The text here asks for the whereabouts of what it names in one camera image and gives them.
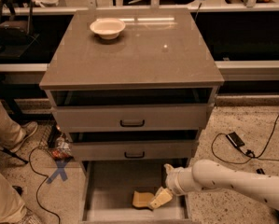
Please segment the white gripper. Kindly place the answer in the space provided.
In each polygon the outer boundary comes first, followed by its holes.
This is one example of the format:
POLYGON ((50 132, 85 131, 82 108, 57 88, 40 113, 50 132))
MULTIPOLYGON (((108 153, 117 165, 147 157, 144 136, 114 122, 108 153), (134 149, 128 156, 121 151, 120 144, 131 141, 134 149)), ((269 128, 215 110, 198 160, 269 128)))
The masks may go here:
POLYGON ((171 164, 166 163, 164 168, 167 174, 165 180, 167 188, 160 187, 155 196, 147 203, 147 207, 151 210, 167 204, 173 199, 174 195, 186 195, 193 191, 194 182, 190 167, 174 168, 171 164))

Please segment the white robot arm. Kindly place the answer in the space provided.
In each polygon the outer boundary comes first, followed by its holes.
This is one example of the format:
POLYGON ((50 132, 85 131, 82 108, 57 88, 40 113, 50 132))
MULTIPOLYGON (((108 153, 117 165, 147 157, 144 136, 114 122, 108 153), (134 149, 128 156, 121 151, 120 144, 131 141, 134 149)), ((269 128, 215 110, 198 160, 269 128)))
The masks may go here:
POLYGON ((186 168, 164 167, 166 188, 159 188, 147 203, 150 209, 192 191, 231 189, 279 211, 279 176, 235 171, 210 160, 199 160, 186 168))

